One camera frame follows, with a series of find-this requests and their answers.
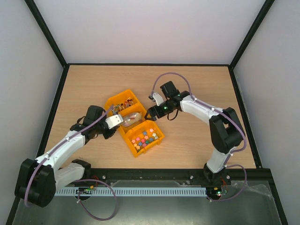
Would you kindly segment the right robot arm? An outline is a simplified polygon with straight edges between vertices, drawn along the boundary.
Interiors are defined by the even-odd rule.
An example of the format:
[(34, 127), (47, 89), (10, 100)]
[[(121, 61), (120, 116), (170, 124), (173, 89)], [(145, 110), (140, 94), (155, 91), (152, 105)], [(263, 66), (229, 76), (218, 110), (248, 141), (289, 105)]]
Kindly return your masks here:
[(216, 183), (227, 167), (229, 158), (239, 151), (238, 146), (247, 143), (236, 111), (231, 107), (222, 109), (209, 105), (197, 99), (191, 90), (180, 92), (171, 81), (160, 89), (163, 95), (155, 91), (150, 93), (149, 99), (155, 105), (147, 110), (144, 118), (156, 121), (176, 111), (191, 114), (208, 124), (214, 149), (203, 167), (203, 175), (208, 183)]

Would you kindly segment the orange three-compartment bin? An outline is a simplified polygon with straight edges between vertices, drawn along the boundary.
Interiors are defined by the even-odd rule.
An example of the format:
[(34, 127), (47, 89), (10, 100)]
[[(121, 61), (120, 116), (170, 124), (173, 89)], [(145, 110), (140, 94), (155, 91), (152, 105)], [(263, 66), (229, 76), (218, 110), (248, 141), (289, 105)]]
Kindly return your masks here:
[(136, 124), (129, 127), (120, 125), (118, 128), (120, 135), (135, 158), (159, 145), (165, 138), (164, 133), (155, 122), (145, 120), (146, 109), (130, 89), (108, 98), (105, 109), (111, 105), (113, 108), (108, 113), (109, 116), (119, 114), (124, 117), (134, 112), (142, 113), (141, 120)]

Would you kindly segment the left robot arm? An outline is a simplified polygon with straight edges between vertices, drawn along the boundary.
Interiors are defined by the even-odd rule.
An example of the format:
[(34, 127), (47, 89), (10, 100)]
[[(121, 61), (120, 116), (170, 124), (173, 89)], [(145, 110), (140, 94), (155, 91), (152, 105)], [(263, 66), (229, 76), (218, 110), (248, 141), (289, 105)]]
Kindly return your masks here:
[(26, 207), (47, 206), (57, 190), (84, 177), (90, 166), (86, 162), (75, 160), (65, 168), (61, 166), (91, 139), (98, 135), (109, 139), (114, 135), (123, 118), (119, 114), (108, 116), (108, 113), (100, 106), (89, 106), (86, 115), (79, 118), (54, 147), (36, 159), (28, 158), (21, 163), (15, 196), (23, 199)]

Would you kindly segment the metal scoop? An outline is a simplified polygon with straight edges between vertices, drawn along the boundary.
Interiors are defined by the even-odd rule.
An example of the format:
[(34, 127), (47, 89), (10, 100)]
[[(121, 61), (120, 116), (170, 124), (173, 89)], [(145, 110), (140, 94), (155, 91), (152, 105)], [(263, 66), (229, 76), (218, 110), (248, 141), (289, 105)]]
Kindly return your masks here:
[(121, 125), (124, 127), (129, 127), (139, 122), (141, 118), (142, 118), (141, 112), (132, 112), (123, 117), (123, 122)]

